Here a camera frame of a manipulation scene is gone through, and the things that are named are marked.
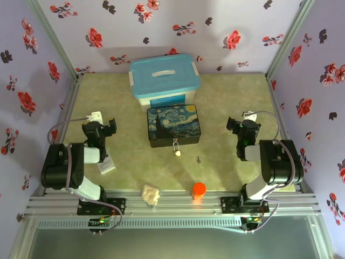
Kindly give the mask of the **starry night painted box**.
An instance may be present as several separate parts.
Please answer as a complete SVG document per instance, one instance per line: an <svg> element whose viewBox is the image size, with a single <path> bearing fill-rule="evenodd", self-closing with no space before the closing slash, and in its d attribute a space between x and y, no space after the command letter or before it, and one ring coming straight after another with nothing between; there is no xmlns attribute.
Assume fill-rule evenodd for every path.
<svg viewBox="0 0 345 259"><path fill-rule="evenodd" d="M152 148L197 144L201 127L195 105L167 106L147 110L148 140Z"/></svg>

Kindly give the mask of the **white paper packet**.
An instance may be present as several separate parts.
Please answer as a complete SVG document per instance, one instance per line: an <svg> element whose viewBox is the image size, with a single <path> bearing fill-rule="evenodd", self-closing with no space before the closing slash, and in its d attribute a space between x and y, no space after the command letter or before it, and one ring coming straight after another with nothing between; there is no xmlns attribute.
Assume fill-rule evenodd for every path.
<svg viewBox="0 0 345 259"><path fill-rule="evenodd" d="M115 164L114 164L111 156L108 153L106 154L103 162L98 163L97 165L98 165L98 168L99 168L101 175L104 175L104 174L115 169Z"/></svg>

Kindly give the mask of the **blue-lidded plastic storage box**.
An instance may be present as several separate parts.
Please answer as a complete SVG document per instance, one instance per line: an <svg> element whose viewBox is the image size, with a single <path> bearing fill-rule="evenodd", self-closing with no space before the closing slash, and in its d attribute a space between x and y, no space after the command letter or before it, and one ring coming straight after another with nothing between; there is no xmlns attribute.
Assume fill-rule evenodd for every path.
<svg viewBox="0 0 345 259"><path fill-rule="evenodd" d="M129 81L144 112L191 105L201 85L196 64L187 53L137 60L129 67Z"/></svg>

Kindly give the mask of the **orange plastic bottle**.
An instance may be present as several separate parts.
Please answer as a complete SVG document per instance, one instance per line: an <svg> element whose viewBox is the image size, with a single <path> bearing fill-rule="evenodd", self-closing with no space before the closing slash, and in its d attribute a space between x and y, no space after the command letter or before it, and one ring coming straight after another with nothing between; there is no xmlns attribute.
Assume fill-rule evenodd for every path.
<svg viewBox="0 0 345 259"><path fill-rule="evenodd" d="M202 182L196 182L191 191L191 196L194 203L201 203L205 194L206 194L206 185Z"/></svg>

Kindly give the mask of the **crumpled beige paper ball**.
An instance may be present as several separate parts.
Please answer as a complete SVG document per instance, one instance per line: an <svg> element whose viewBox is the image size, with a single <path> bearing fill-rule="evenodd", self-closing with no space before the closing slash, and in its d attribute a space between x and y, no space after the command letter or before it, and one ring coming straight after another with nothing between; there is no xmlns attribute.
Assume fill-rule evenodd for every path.
<svg viewBox="0 0 345 259"><path fill-rule="evenodd" d="M141 197L149 207L154 208L160 198L160 190L151 185L144 185Z"/></svg>

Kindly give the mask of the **left green circuit board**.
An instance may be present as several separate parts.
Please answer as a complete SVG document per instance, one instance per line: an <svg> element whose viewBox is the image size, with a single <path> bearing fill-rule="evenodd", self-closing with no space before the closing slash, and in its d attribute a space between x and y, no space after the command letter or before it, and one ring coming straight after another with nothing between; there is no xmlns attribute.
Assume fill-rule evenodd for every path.
<svg viewBox="0 0 345 259"><path fill-rule="evenodd" d="M110 227L113 221L114 221L113 217L93 218L93 219L89 219L88 226L89 227Z"/></svg>

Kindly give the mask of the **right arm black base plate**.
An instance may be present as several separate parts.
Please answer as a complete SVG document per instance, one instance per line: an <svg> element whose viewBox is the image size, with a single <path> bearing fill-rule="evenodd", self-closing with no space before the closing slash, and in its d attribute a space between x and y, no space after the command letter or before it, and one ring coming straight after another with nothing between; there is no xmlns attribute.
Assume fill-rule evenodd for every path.
<svg viewBox="0 0 345 259"><path fill-rule="evenodd" d="M244 199L235 196L220 198L222 214L269 213L268 203L263 200Z"/></svg>

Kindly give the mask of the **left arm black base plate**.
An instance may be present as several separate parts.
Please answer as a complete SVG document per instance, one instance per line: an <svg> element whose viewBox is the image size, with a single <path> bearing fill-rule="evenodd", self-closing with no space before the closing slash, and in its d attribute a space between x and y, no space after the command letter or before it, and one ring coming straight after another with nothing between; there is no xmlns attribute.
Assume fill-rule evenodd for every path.
<svg viewBox="0 0 345 259"><path fill-rule="evenodd" d="M107 203L116 206L122 212L125 213L126 209L126 199L125 198L108 198ZM89 215L100 215L100 216L110 216L119 215L119 212L112 207L106 205L100 205L94 202L79 201L77 208L77 215L79 216L89 216Z"/></svg>

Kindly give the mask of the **aluminium frame rail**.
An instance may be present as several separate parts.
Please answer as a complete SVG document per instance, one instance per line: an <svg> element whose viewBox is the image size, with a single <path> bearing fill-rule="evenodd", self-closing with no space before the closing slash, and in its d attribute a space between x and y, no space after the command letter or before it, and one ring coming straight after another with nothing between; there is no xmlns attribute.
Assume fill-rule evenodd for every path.
<svg viewBox="0 0 345 259"><path fill-rule="evenodd" d="M209 190L201 201L195 201L191 193L182 190L162 190L155 208L149 208L138 190L108 190L111 198L126 199L125 217L220 217L221 197L234 196L234 192ZM269 209L280 202L276 216L320 215L321 208L313 193L274 192L269 196ZM62 190L47 189L42 196L29 199L25 215L67 217L76 216L78 199Z"/></svg>

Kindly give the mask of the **aluminium frame post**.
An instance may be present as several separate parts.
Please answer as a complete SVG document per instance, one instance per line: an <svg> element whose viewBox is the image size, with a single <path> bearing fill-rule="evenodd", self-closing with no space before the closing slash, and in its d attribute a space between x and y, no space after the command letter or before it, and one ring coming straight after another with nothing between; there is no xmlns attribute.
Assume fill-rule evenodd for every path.
<svg viewBox="0 0 345 259"><path fill-rule="evenodd" d="M67 67L72 78L75 81L77 81L79 76L77 75L75 69L73 68L72 63L71 63L65 49L63 48L63 45L61 44L57 34L55 33L53 27L51 26L51 23L49 22L46 14L44 13L39 1L38 0L25 0L25 3L28 5L31 12L38 19L38 22L41 24L45 34L47 35L50 42L54 46L59 57L63 60L65 66Z"/></svg>
<svg viewBox="0 0 345 259"><path fill-rule="evenodd" d="M301 26L304 23L304 20L308 16L308 13L310 12L312 6L314 5L316 0L302 0L300 3L300 6L298 8L298 11L292 20L291 26L289 27L285 38L282 42L281 47L279 47L279 50L277 54L274 56L266 74L265 77L267 80L271 79L273 75L275 74L276 70L278 69L279 65L284 59L284 56L287 54L290 46L292 45L294 38L296 37L297 33L299 32Z"/></svg>

